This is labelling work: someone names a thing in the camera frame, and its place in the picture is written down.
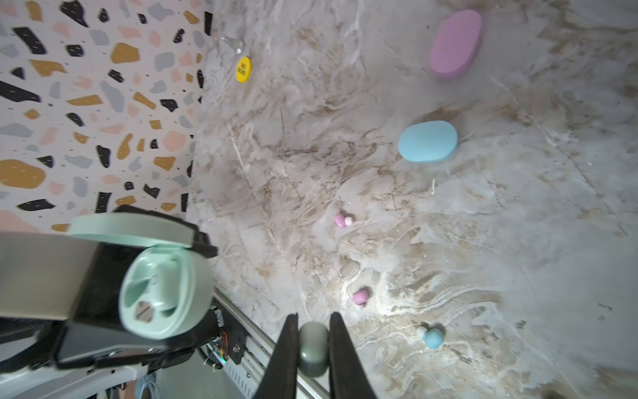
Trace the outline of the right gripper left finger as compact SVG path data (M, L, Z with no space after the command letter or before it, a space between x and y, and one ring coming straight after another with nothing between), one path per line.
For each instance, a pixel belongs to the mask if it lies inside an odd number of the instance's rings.
M298 314L287 316L254 399L295 399L299 351Z

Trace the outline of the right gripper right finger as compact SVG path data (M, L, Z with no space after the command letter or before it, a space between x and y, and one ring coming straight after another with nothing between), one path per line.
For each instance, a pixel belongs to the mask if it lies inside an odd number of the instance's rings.
M377 399L339 312L329 322L330 398Z

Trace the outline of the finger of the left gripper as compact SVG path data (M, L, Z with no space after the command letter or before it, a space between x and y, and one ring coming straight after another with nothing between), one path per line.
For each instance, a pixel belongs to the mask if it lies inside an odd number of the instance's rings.
M161 340L122 329L71 323L58 340L54 362L61 369L136 365L162 369L188 361L198 348L218 335L219 322L212 309L193 329Z
M219 254L218 248L209 241L209 236L195 224L178 217L144 210L132 205L119 206L115 211L124 214L145 214L186 226L194 231L192 251L206 259L212 259ZM117 319L122 281L135 258L143 251L144 249L129 244L99 244L91 267L89 267L89 274L81 291L74 318Z

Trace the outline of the mint green charging case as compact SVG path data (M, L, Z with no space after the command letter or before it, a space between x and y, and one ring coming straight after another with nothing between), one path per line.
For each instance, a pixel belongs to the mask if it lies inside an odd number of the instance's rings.
M214 280L206 258L193 251L191 228L150 214L113 212L79 216L68 234L143 249L119 293L119 316L127 331L167 339L187 333L208 312Z

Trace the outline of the blue charging case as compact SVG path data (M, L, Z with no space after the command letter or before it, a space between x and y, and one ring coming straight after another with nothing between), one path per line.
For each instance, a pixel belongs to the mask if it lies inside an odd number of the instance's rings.
M447 121L427 121L406 128L400 135L400 155L412 163L432 163L448 159L456 151L459 135Z

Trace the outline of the pink charging case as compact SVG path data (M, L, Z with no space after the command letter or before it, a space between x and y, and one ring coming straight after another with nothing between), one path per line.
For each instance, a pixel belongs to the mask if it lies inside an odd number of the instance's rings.
M452 80L464 75L479 49L483 19L475 10L453 14L440 25L430 52L430 70L436 77Z

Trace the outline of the pink earbud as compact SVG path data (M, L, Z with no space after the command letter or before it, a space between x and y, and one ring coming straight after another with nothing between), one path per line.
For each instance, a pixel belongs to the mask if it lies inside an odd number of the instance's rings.
M350 227L354 223L354 219L351 216L343 215L343 214L337 214L334 218L334 221L340 229L345 229L346 227Z
M360 289L352 295L352 299L357 306L364 306L370 299L370 293L367 289Z

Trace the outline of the blue earbud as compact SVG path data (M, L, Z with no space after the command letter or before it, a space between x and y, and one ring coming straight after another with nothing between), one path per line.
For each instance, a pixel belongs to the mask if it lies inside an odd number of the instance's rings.
M419 326L416 329L416 333L429 349L437 349L445 341L445 334L443 334L440 329L427 329L424 326Z

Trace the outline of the small clear cup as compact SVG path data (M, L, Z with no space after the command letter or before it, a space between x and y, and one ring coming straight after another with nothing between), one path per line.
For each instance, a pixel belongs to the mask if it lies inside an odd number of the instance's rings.
M219 39L228 45L236 55L241 55L244 52L244 42L242 40L231 38L225 33L222 33Z

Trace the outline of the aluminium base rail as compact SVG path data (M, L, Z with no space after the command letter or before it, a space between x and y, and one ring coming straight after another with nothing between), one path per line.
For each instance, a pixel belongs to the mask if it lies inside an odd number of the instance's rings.
M223 371L245 398L254 398L278 341L272 340L219 289L214 290L219 335L197 349L204 363ZM297 365L296 398L329 398L320 377L302 374Z

